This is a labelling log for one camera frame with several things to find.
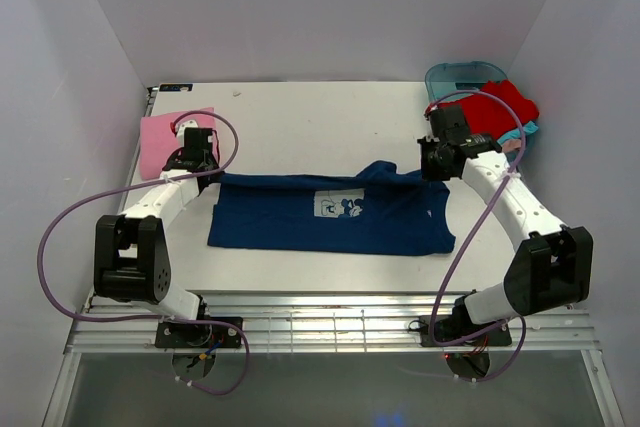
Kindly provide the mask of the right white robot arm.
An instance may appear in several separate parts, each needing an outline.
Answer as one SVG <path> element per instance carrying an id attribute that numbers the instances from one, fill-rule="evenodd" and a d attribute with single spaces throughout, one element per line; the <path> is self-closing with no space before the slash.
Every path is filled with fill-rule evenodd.
<path id="1" fill-rule="evenodd" d="M 458 298 L 448 316 L 431 318 L 432 342 L 474 344 L 502 322 L 586 300 L 594 247 L 589 231 L 568 226 L 546 209 L 497 141 L 472 133 L 459 106 L 433 109 L 425 117 L 432 136 L 419 142 L 423 178 L 464 181 L 515 251 L 500 283 Z"/>

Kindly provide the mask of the blue mickey t-shirt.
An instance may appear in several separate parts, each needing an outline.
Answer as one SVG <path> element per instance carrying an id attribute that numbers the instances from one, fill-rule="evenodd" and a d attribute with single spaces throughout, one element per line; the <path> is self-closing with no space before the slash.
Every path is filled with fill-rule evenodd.
<path id="1" fill-rule="evenodd" d="M 426 256 L 449 254 L 448 188 L 375 161 L 353 177 L 221 178 L 211 247 Z"/>

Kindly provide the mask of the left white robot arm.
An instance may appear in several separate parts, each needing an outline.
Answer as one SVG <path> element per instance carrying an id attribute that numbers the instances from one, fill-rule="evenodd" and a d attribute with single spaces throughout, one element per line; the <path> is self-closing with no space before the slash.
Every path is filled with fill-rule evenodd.
<path id="1" fill-rule="evenodd" d="M 216 177 L 182 180 L 219 168 L 214 132 L 189 122 L 178 135 L 182 145 L 168 158 L 161 183 L 118 215 L 104 215 L 96 224 L 94 291 L 118 302 L 133 302 L 163 317 L 180 319 L 178 335 L 190 346 L 205 344 L 212 323 L 201 315 L 199 296 L 172 284 L 165 229 Z"/>

